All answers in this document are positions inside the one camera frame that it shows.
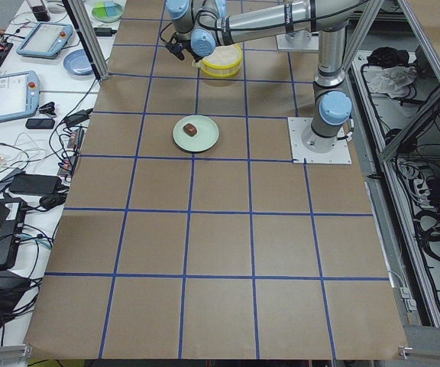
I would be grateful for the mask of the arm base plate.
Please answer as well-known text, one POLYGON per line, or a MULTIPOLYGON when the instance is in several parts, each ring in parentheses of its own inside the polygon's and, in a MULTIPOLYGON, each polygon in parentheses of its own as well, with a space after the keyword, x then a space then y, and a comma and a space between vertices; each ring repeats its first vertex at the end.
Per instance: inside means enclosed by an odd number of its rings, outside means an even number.
POLYGON ((312 130, 312 118, 289 117, 288 132, 294 164, 352 164, 343 128, 332 138, 321 138, 312 130))
POLYGON ((319 34, 298 31, 293 35, 276 36, 278 51, 317 54, 319 52, 319 34))

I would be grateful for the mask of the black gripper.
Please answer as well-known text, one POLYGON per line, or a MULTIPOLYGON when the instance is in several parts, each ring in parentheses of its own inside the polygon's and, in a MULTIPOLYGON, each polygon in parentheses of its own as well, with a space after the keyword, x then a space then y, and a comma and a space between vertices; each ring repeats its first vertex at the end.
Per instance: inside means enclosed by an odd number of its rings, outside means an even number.
POLYGON ((177 32, 174 33, 173 38, 176 38, 179 42, 181 42, 183 44, 183 54, 185 52, 187 52, 192 57, 195 56, 193 49, 191 47, 191 41, 189 39, 185 39, 184 36, 182 36, 181 34, 179 34, 177 32))

